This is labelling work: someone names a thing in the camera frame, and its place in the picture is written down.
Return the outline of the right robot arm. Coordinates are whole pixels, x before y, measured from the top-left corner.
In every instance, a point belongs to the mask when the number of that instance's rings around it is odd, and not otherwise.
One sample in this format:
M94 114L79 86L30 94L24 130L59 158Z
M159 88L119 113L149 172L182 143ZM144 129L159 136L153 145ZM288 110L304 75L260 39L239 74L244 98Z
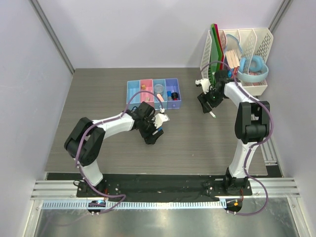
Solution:
M211 85L209 79L196 80L196 86L202 88L197 98L205 114L212 114L212 109L225 98L233 101L237 107L237 148L223 179L210 181L207 185L214 195L250 195L248 169L258 144L270 133L270 105L250 95L240 82L228 78L227 72L218 71L215 75L215 85Z

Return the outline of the light blue drawer box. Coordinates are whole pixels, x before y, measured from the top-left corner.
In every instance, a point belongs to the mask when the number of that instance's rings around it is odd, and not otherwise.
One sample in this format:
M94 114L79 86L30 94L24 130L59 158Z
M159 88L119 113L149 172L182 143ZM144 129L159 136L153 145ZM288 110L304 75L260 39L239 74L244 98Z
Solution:
M128 104L132 96L140 91L140 80L131 80L127 82L126 90L126 103ZM140 94L137 94L129 103L128 109L132 110L133 107L138 107L140 105Z

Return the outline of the pink eraser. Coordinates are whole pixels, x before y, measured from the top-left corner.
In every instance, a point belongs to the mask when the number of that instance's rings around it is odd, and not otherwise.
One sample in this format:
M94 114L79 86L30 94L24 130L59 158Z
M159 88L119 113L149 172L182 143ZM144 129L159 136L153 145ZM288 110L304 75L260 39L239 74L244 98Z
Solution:
M157 94L157 97L158 97L158 99L161 101L161 102L164 102L164 98L162 97L162 95L161 94Z

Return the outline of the clear tape roll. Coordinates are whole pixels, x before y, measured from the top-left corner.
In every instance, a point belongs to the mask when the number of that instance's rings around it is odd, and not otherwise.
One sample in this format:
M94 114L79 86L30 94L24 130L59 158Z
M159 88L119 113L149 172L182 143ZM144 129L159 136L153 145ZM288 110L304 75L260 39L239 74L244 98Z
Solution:
M158 84L155 84L154 85L154 93L155 94L162 94L164 92L164 86L162 85L162 84L160 84L160 83L158 83Z

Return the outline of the purple drawer box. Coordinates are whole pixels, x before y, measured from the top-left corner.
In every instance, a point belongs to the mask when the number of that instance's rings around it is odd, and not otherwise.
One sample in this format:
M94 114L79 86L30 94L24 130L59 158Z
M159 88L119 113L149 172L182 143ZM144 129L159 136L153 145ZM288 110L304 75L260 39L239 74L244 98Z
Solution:
M180 93L180 87L179 87L179 83L178 83L178 79L177 78L172 78L172 79L165 79L166 81L166 92L170 91L172 92L177 92L179 94L179 100L177 101L168 101L167 102L167 108L168 109L179 109L181 107L181 103L182 103L182 96Z

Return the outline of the blue marker pen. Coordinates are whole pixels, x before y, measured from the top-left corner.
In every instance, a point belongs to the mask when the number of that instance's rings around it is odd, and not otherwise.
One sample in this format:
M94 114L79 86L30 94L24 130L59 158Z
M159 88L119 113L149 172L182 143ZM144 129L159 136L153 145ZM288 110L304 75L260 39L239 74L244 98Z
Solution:
M154 131L153 133L152 133L152 135L155 135L155 134L157 134L159 131L161 131L162 130L162 127L160 127L160 128L158 128L156 131Z

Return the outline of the blue glue stick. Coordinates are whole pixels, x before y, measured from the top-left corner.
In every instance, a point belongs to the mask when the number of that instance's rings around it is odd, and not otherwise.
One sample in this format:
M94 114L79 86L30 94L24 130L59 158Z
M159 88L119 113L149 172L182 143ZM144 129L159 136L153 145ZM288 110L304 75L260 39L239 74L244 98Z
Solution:
M172 101L172 96L171 96L170 91L167 91L167 98L168 98L168 101Z

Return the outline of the pink drawer box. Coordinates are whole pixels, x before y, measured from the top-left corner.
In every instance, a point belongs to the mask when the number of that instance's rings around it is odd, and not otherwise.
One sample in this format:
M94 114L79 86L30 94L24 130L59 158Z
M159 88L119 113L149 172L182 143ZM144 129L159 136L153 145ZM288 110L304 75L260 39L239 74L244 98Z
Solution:
M145 90L143 90L141 88L141 85L143 85L143 84L146 86ZM141 89L141 91L149 91L149 92L153 93L154 92L153 91L153 80L152 79L142 79L142 80L140 80L140 89ZM150 97L151 100L149 102L146 102L145 101L146 97ZM151 106L153 106L154 105L154 96L152 94L150 94L150 93L142 92L140 94L140 102L146 102L146 103L150 104Z

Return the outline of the red black stamp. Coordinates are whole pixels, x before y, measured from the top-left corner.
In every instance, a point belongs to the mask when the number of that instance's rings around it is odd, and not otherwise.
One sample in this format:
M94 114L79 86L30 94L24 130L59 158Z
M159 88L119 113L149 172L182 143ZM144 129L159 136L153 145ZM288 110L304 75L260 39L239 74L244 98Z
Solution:
M179 100L179 94L177 92L172 92L171 98L173 101L177 101L177 100Z

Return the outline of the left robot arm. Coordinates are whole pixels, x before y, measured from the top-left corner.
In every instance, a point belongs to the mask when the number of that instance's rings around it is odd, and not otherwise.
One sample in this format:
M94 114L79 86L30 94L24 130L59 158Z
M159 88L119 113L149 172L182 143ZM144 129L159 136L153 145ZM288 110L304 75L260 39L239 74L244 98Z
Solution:
M105 191L105 180L97 157L106 138L122 132L138 130L147 145L153 145L163 135L162 125L169 121L165 109L156 113L154 107L142 102L133 109L126 109L117 116L107 119L90 120L81 118L64 143L64 148L75 160L94 197Z

